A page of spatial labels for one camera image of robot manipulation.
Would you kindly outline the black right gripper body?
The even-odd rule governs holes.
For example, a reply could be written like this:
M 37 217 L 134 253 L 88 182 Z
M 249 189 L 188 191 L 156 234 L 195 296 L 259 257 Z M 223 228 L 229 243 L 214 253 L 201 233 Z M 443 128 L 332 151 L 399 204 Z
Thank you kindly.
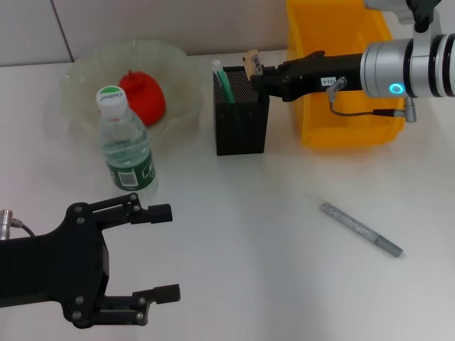
M 279 94 L 285 102 L 293 102 L 307 94 L 325 92 L 339 78 L 346 78 L 345 91 L 362 90 L 360 53 L 326 56 L 316 51 L 304 58 L 286 61 L 277 68 Z

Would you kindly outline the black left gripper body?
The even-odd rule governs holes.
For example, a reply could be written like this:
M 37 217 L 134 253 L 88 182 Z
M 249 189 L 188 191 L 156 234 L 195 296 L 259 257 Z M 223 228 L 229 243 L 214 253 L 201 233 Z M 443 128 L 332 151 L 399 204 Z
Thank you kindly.
M 1 307 L 47 301 L 88 326 L 108 277 L 107 248 L 87 203 L 69 206 L 52 232 L 1 242 Z

